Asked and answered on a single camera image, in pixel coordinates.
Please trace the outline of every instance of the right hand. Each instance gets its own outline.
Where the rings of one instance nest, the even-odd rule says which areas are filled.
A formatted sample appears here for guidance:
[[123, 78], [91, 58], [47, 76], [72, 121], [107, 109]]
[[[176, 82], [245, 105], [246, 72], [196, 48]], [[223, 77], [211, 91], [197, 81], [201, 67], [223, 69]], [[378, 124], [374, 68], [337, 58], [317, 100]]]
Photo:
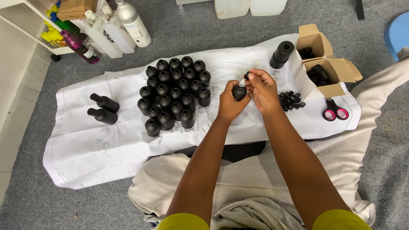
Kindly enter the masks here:
[[254, 103], [261, 113], [281, 109], [278, 99], [277, 84], [275, 80], [264, 70], [249, 70], [249, 80], [246, 80], [246, 88], [253, 96]]

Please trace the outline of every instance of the pink bottle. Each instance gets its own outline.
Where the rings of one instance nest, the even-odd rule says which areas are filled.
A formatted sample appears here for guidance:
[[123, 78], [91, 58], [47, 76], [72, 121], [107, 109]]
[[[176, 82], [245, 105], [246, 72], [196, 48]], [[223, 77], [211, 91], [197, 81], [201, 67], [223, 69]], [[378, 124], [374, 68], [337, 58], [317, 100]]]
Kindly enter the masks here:
[[61, 36], [65, 38], [65, 43], [74, 50], [79, 56], [85, 59], [90, 64], [95, 64], [99, 61], [99, 57], [95, 52], [86, 47], [78, 35], [70, 34], [66, 29], [61, 30]]

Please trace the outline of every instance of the black cylinder container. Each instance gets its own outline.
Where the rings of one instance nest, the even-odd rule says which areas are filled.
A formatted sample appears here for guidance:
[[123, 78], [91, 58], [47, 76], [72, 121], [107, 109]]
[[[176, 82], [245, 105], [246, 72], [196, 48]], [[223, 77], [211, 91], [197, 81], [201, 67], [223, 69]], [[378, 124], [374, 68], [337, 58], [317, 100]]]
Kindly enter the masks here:
[[237, 101], [241, 101], [247, 94], [245, 80], [242, 79], [239, 84], [233, 86], [233, 89], [231, 92], [233, 93], [233, 97]]
[[196, 72], [200, 73], [200, 72], [206, 70], [206, 64], [205, 64], [205, 62], [202, 61], [202, 60], [197, 60], [197, 61], [195, 61], [195, 63], [193, 63], [193, 69], [194, 69]]
[[161, 71], [171, 71], [171, 68], [169, 67], [169, 63], [163, 59], [159, 59], [156, 63], [156, 68], [159, 72]]
[[179, 88], [182, 90], [183, 93], [190, 94], [190, 84], [189, 80], [187, 79], [182, 79], [179, 81]]
[[145, 97], [149, 99], [149, 102], [151, 103], [151, 105], [153, 105], [156, 101], [156, 92], [154, 91], [153, 88], [149, 86], [143, 86], [139, 90], [139, 94], [141, 95], [141, 97]]
[[190, 84], [190, 89], [192, 90], [191, 93], [193, 97], [199, 97], [199, 90], [201, 88], [203, 88], [202, 83], [198, 82], [197, 80], [192, 81], [192, 83]]
[[106, 96], [99, 96], [96, 93], [91, 94], [90, 99], [97, 103], [97, 106], [100, 108], [104, 108], [109, 112], [116, 113], [119, 110], [118, 102], [110, 99]]
[[173, 98], [173, 101], [180, 101], [182, 98], [183, 92], [179, 88], [173, 88], [171, 89], [171, 97]]
[[171, 106], [172, 106], [172, 98], [168, 95], [162, 95], [159, 98], [159, 105], [160, 108], [162, 109], [162, 111], [170, 111], [171, 110]]
[[156, 137], [160, 133], [160, 123], [157, 119], [149, 119], [145, 123], [146, 132], [150, 137]]
[[157, 70], [157, 68], [153, 67], [153, 66], [148, 66], [146, 68], [146, 75], [148, 77], [157, 77], [159, 74], [159, 71]]
[[115, 122], [117, 122], [118, 120], [118, 116], [115, 113], [112, 113], [103, 108], [100, 108], [98, 110], [90, 108], [88, 109], [87, 114], [93, 116], [97, 121], [107, 124], [115, 124]]
[[181, 60], [183, 69], [186, 71], [189, 68], [193, 68], [193, 59], [189, 56], [184, 56]]
[[176, 69], [182, 70], [182, 64], [180, 63], [180, 60], [177, 58], [172, 58], [169, 62], [169, 67], [171, 68], [172, 72]]
[[159, 84], [160, 82], [157, 77], [148, 77], [148, 80], [146, 81], [146, 85], [153, 89], [156, 89]]
[[210, 83], [210, 73], [207, 71], [202, 71], [199, 73], [199, 81], [202, 82], [204, 88], [207, 88]]
[[149, 116], [149, 118], [157, 118], [161, 112], [162, 112], [162, 110], [159, 107], [152, 106], [148, 110], [148, 116]]
[[175, 125], [175, 120], [168, 111], [162, 111], [157, 119], [159, 120], [159, 123], [162, 125], [163, 129], [169, 130]]
[[197, 80], [196, 71], [194, 69], [187, 69], [184, 71], [184, 77], [190, 81]]
[[172, 82], [172, 75], [168, 71], [161, 71], [158, 79], [161, 83], [169, 85]]
[[199, 90], [199, 105], [203, 107], [210, 105], [210, 90], [207, 88]]
[[183, 110], [183, 104], [180, 102], [173, 102], [171, 111], [173, 113], [173, 118], [175, 121], [180, 122], [180, 112]]
[[317, 74], [318, 82], [324, 81], [326, 83], [330, 82], [330, 77], [327, 72], [322, 68], [321, 65], [315, 65], [312, 70]]
[[156, 93], [160, 97], [169, 93], [169, 87], [165, 84], [160, 84], [156, 87]]
[[141, 98], [138, 100], [138, 108], [141, 110], [142, 114], [148, 116], [148, 110], [151, 107], [151, 103], [148, 98]]
[[184, 77], [183, 71], [180, 70], [180, 69], [175, 69], [172, 72], [172, 78], [173, 78], [174, 82], [179, 82], [183, 77]]
[[195, 125], [193, 113], [188, 109], [184, 109], [180, 112], [180, 121], [182, 122], [182, 126], [185, 129], [190, 129]]
[[290, 41], [283, 41], [279, 44], [270, 59], [270, 66], [273, 69], [281, 69], [294, 51], [294, 44]]
[[185, 109], [190, 110], [192, 113], [196, 111], [195, 100], [190, 94], [183, 95], [182, 104]]

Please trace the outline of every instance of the cardboard box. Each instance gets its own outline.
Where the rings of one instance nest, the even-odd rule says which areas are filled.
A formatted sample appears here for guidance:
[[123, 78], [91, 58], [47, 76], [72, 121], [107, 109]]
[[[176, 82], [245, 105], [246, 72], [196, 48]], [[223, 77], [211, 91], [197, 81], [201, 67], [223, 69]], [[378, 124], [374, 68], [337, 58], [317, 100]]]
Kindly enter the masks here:
[[85, 11], [95, 12], [97, 2], [97, 0], [62, 0], [57, 17], [63, 21], [86, 18]]
[[302, 63], [326, 58], [333, 58], [334, 53], [331, 47], [331, 43], [328, 39], [318, 31], [315, 24], [302, 25], [298, 28], [298, 40], [296, 50], [302, 50], [307, 47], [312, 48], [312, 52], [315, 54], [315, 58], [301, 60], [300, 55], [297, 52], [297, 56]]
[[[307, 75], [315, 65], [320, 64], [330, 77], [330, 85], [317, 87]], [[304, 101], [321, 97], [345, 95], [341, 82], [356, 82], [362, 79], [361, 73], [347, 59], [318, 59], [304, 63], [294, 79], [298, 92]]]

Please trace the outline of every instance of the carpet floor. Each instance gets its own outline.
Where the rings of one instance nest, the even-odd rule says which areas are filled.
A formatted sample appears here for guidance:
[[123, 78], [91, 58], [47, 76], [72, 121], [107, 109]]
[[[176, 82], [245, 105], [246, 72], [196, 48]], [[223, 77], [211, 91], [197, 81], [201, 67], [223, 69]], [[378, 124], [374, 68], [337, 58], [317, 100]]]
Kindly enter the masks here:
[[[358, 20], [354, 0], [288, 0], [278, 16], [219, 20], [214, 2], [185, 5], [174, 0], [129, 0], [145, 23], [153, 44], [121, 59], [103, 57], [89, 65], [76, 54], [51, 63], [33, 115], [25, 132], [11, 181], [0, 209], [0, 229], [29, 230], [147, 230], [140, 212], [128, 199], [131, 178], [81, 190], [56, 187], [45, 171], [45, 144], [55, 124], [56, 92], [65, 86], [103, 74], [143, 66], [162, 57], [201, 50], [246, 47], [282, 34], [297, 33], [298, 26], [316, 23], [331, 42], [334, 55], [348, 58], [364, 78], [394, 63], [383, 39], [385, 27], [409, 11], [405, 0], [365, 0], [365, 20]], [[115, 2], [109, 2], [115, 9]], [[397, 88], [382, 108], [361, 168], [358, 190], [374, 202], [374, 229], [405, 229], [409, 223], [409, 83]], [[248, 145], [249, 156], [263, 143]], [[224, 157], [243, 147], [227, 147]]]

